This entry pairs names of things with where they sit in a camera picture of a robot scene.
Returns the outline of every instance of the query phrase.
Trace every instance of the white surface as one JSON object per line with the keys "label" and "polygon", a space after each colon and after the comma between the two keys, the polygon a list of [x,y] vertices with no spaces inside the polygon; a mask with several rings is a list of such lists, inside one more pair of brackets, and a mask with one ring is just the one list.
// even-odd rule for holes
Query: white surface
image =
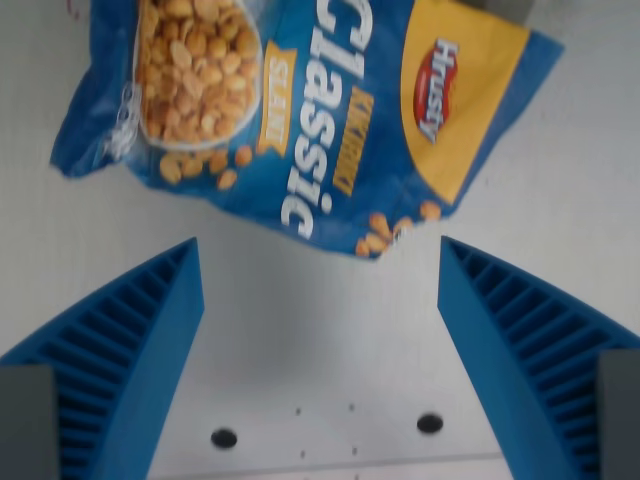
{"label": "white surface", "polygon": [[234,477],[234,480],[511,480],[511,478],[505,461],[494,459],[255,476],[240,475]]}
{"label": "white surface", "polygon": [[[531,23],[567,45],[548,82],[456,216],[366,264],[146,190],[125,168],[62,179],[48,157],[88,61],[87,25],[63,0],[4,0],[0,352],[197,235],[207,310],[153,478],[442,457],[454,465],[433,464],[433,478],[507,478],[500,462],[502,473],[472,476],[470,464],[455,462],[499,449],[436,309],[440,235],[512,261],[640,331],[637,0],[539,1]],[[429,410],[445,421],[434,438],[415,429]],[[232,452],[210,445],[223,425],[239,435]],[[390,478],[371,472],[362,480]]]}

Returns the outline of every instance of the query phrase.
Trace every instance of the black hole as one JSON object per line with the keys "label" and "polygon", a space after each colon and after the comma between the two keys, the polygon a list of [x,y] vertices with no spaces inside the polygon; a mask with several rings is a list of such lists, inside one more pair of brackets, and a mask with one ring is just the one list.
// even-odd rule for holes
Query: black hole
{"label": "black hole", "polygon": [[233,430],[221,428],[211,434],[211,443],[220,450],[229,450],[238,443],[238,436]]}
{"label": "black hole", "polygon": [[444,422],[436,413],[427,413],[418,420],[418,430],[425,435],[433,435],[442,430]]}

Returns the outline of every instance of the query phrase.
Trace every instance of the blue snack bag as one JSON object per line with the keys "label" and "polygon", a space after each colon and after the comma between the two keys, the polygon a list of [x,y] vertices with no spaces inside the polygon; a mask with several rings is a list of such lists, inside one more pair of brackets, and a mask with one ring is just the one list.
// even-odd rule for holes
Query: blue snack bag
{"label": "blue snack bag", "polygon": [[451,215],[562,48],[450,0],[93,0],[51,163],[377,257]]}

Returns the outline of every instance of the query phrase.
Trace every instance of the hrusty logo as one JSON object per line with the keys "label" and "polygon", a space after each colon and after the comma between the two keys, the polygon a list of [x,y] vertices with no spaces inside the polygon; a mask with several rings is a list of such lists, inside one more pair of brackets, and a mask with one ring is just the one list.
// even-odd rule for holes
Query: hrusty logo
{"label": "hrusty logo", "polygon": [[418,70],[413,96],[416,125],[432,144],[449,118],[451,85],[458,73],[459,46],[439,38]]}

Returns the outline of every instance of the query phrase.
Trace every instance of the yellow label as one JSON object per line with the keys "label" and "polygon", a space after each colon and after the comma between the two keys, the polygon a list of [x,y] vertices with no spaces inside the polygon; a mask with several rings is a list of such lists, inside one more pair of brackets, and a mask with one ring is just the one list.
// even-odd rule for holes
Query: yellow label
{"label": "yellow label", "polygon": [[353,194],[353,187],[356,183],[362,151],[373,115],[373,105],[374,99],[369,93],[358,87],[353,87],[347,112],[347,124],[344,128],[338,163],[333,175],[333,186],[348,197]]}
{"label": "yellow label", "polygon": [[416,169],[450,204],[528,38],[524,28],[453,1],[416,0],[402,60],[402,124]]}
{"label": "yellow label", "polygon": [[284,157],[291,127],[291,93],[297,50],[280,50],[269,41],[264,59],[262,128],[257,151],[273,148]]}

